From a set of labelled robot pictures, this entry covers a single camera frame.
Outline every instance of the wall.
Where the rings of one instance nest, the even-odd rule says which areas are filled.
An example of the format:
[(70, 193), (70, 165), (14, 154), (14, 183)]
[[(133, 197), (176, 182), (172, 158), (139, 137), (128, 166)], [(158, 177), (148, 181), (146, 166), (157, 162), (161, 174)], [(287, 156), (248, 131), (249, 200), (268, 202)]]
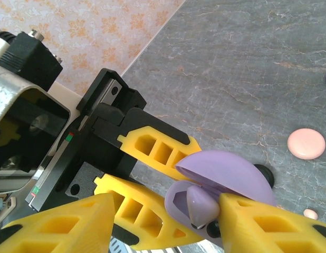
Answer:
[(0, 28), (36, 29), (62, 58), (58, 81), (84, 94), (103, 67), (123, 73), (184, 0), (0, 0)]

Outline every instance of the orange floral pattern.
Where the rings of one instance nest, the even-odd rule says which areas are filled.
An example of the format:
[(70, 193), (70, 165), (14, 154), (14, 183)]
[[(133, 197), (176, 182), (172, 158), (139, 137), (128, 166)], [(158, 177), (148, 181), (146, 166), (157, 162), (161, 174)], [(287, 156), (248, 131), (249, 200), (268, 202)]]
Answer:
[(0, 28), (39, 31), (62, 60), (58, 82), (84, 94), (101, 68), (120, 75), (185, 0), (0, 0)]

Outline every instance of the black disc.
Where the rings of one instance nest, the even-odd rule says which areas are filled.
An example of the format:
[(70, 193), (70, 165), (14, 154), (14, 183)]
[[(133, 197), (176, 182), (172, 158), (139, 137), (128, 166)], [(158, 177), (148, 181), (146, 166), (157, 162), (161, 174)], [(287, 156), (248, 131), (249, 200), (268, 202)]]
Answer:
[(274, 187), (274, 175), (272, 171), (262, 164), (255, 164), (255, 167), (264, 175), (266, 180), (269, 182), (271, 188)]

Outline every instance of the purple toy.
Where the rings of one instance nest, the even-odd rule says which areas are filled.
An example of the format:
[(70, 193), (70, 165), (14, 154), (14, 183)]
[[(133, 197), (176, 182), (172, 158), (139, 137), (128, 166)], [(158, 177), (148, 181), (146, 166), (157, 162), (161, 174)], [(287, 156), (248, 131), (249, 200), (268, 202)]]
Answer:
[(191, 225), (187, 204), (187, 189), (190, 186), (201, 187), (216, 202), (221, 193), (234, 193), (276, 206), (272, 189), (262, 173), (236, 154), (217, 150), (200, 151), (178, 162), (176, 169), (193, 182), (177, 181), (172, 184), (165, 197), (167, 212), (181, 224), (220, 247), (222, 239), (212, 238), (207, 233), (207, 226), (196, 229)]

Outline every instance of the pink disc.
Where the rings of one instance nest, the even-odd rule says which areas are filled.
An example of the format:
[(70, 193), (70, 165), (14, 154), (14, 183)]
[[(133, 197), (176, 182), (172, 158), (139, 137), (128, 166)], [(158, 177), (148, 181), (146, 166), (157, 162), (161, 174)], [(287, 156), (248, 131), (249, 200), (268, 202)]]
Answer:
[(323, 154), (326, 148), (324, 137), (316, 130), (302, 128), (291, 133), (287, 140), (289, 151), (296, 157), (311, 160)]

